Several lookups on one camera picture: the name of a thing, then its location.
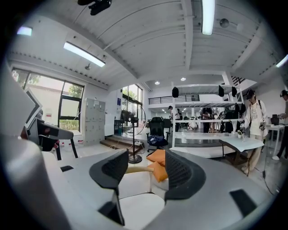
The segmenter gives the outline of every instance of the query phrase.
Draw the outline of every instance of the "white ceiling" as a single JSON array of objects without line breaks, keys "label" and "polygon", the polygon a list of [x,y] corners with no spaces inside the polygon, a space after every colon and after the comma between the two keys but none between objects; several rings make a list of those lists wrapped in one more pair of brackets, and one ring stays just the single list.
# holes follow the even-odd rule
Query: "white ceiling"
[{"label": "white ceiling", "polygon": [[[230,21],[227,28],[220,26],[222,18]],[[113,0],[110,8],[96,16],[77,0],[50,0],[24,24],[33,28],[32,37],[17,36],[9,58],[35,65],[37,60],[38,66],[51,62],[117,89],[141,82],[154,88],[155,80],[162,81],[163,87],[175,76],[185,76],[193,84],[212,84],[221,80],[225,70],[260,81],[259,74],[284,57],[266,24],[267,33],[260,43],[251,42],[259,37],[257,30],[265,22],[244,1],[216,0],[211,36],[201,33],[201,21],[200,0]],[[240,23],[242,31],[237,30]],[[64,50],[65,41],[103,59],[106,65],[91,64],[91,70],[85,70],[89,61]],[[233,69],[247,51],[246,61]]]}]

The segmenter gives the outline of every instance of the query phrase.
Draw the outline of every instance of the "metal railing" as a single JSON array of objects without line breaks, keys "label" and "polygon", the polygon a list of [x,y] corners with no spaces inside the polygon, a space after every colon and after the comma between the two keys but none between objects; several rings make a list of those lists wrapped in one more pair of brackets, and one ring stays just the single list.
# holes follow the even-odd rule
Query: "metal railing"
[{"label": "metal railing", "polygon": [[241,82],[243,82],[245,79],[241,77],[232,77],[232,80],[233,80],[234,85],[236,86],[236,85],[241,84]]},{"label": "metal railing", "polygon": [[[175,98],[175,102],[198,102],[198,94],[189,94],[189,95],[179,95]],[[162,103],[172,103],[172,96],[168,97],[153,97],[149,98],[149,104],[162,104]]]}]

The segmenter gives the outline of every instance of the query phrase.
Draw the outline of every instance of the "person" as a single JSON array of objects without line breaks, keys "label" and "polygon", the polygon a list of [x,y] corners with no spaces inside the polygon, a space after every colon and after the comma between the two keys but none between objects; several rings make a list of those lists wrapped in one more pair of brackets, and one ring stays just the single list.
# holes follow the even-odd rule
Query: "person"
[{"label": "person", "polygon": [[[201,111],[201,120],[210,120],[210,114],[212,114],[212,108],[203,108]],[[208,133],[210,128],[210,122],[203,123],[203,133]]]},{"label": "person", "polygon": [[[263,101],[256,99],[255,91],[252,89],[248,90],[247,92],[247,100],[249,100],[250,105],[244,119],[244,128],[250,127],[250,138],[263,141],[264,137],[266,137],[268,133],[267,129],[265,129],[265,123],[261,121],[262,118],[267,119],[265,104]],[[245,174],[248,174],[249,171],[252,171],[255,168],[259,160],[260,153],[261,147],[249,151],[247,156],[249,160],[245,166],[241,168]]]},{"label": "person", "polygon": [[[173,107],[172,106],[169,106],[168,109],[171,111],[171,114],[169,115],[170,119],[173,120]],[[179,109],[177,109],[177,112],[175,114],[175,120],[182,120],[182,113]],[[179,126],[180,126],[180,123],[176,123],[175,124],[175,132],[178,132],[179,130]]]},{"label": "person", "polygon": [[282,90],[280,97],[286,102],[285,113],[280,114],[281,119],[285,119],[284,135],[281,142],[281,147],[279,153],[276,156],[273,156],[273,160],[279,160],[281,158],[282,152],[285,149],[285,158],[288,158],[288,91]]}]

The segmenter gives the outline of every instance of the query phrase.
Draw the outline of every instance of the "fluorescent light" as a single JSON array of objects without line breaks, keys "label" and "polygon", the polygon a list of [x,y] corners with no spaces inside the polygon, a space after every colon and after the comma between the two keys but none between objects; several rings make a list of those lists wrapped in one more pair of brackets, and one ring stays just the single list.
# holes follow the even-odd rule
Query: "fluorescent light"
[{"label": "fluorescent light", "polygon": [[95,63],[96,65],[103,67],[105,65],[105,62],[101,61],[100,59],[98,59],[97,57],[93,56],[92,54],[88,53],[85,50],[82,50],[81,48],[69,43],[69,42],[65,42],[64,44],[64,49],[69,50],[93,63]]},{"label": "fluorescent light", "polygon": [[32,28],[20,27],[19,30],[17,31],[17,34],[31,36],[32,35]]},{"label": "fluorescent light", "polygon": [[215,0],[202,0],[202,33],[211,35],[214,24]]},{"label": "fluorescent light", "polygon": [[286,55],[286,57],[284,57],[280,62],[278,62],[278,64],[276,65],[276,67],[281,67],[282,65],[285,64],[285,62],[288,60],[288,54]]}]

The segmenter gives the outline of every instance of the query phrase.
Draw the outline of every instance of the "orange cushion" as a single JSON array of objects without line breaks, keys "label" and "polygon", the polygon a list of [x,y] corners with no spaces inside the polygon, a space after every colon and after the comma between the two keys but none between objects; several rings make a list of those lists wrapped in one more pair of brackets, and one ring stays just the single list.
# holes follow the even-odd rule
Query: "orange cushion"
[{"label": "orange cushion", "polygon": [[165,150],[157,149],[155,152],[149,155],[147,159],[165,166]]},{"label": "orange cushion", "polygon": [[158,162],[154,162],[154,163],[148,165],[148,168],[154,169],[153,175],[155,176],[155,178],[158,182],[161,182],[161,181],[168,178],[165,167],[160,165]]}]

